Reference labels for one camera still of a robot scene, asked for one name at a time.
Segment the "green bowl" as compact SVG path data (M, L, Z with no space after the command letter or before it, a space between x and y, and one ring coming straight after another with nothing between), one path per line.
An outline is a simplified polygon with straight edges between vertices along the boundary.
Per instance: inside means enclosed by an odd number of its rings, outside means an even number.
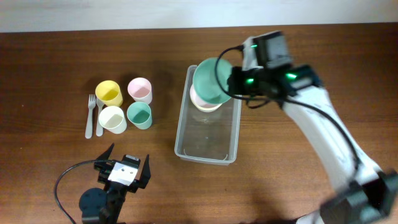
M231 99L220 88L216 76L215 65L217 58L208 58L202 61L193 75L193 85L197 95L210 104L221 104ZM224 59L220 59L217 66L218 80L224 90L228 90L227 80L232 72L232 65Z

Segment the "green cup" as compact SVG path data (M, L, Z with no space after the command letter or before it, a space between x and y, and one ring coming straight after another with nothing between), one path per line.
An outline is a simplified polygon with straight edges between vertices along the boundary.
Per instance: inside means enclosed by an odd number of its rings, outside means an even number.
M127 109L127 118L138 129L149 129L152 126L152 110L144 102L132 103Z

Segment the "yellow bowl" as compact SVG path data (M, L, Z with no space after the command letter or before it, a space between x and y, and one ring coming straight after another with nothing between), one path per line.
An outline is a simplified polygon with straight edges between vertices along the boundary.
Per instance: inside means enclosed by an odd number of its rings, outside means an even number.
M195 107L196 107L198 110L200 110L200 111L202 111L202 112L204 112L204 113L211 113L211 112L213 112L213 111L216 111L220 106L221 106L221 104L220 104L220 105L216 105L216 106L214 106L214 107L210 107L210 108L205 108L205 107L198 106L198 105L196 105Z

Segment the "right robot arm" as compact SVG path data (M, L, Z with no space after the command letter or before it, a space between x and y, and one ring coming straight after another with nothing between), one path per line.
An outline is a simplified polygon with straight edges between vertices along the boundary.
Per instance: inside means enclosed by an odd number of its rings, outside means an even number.
M373 223L387 218L397 199L397 173L384 172L354 140L309 65L295 66L282 32L249 37L237 50L241 66L228 78L239 100L271 101L304 133L336 194L297 223Z

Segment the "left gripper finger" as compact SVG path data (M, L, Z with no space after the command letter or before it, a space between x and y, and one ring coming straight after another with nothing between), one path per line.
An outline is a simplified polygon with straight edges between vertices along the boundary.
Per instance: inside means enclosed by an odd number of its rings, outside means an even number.
M136 188L145 189L151 178L149 155L146 155L144 165L142 167L141 175L139 180L136 180Z
M107 150L104 151L104 153L102 153L100 156L98 156L96 158L96 160L97 161L108 161L109 157L110 157L110 155L111 155L111 153L113 151L113 148L114 148L114 143L112 143L110 145L110 147Z

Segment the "pink cup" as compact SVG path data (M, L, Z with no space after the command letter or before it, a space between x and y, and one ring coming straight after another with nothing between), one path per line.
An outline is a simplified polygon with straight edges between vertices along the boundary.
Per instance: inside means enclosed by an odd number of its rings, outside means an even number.
M152 102L152 85L146 78L138 77L131 80L127 92L135 100L150 104Z

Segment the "pink bowl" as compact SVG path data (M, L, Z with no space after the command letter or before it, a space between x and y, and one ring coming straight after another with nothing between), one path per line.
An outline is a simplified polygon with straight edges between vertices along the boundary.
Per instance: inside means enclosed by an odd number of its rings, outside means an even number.
M202 106L205 108L210 108L210 107L214 107L216 105L220 105L220 104L211 104L211 103L207 103L207 102L203 101L196 93L194 85L192 85L190 87L190 99L191 99L192 103L194 104L194 106L198 105L198 106Z

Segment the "yellow cup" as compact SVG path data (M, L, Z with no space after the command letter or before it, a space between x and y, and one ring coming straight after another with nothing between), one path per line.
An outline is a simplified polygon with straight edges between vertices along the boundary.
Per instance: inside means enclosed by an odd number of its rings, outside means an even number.
M120 86L112 80L99 83L95 88L95 95L106 106L121 106L123 103Z

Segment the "cream white cup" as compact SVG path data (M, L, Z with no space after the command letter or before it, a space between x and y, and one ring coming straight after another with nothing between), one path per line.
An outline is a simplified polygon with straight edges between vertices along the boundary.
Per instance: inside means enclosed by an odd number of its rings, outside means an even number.
M99 121L104 129L114 134L121 134L127 129L124 112L117 106L107 106L103 109Z

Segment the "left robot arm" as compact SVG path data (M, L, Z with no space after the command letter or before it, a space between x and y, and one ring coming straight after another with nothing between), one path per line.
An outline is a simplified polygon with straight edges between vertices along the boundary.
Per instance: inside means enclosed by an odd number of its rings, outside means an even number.
M125 154L120 161L110 160L114 144L97 157L94 169L104 187L91 188L80 197L79 208L83 223L117 223L127 193L146 188L151 178L149 156L141 160Z

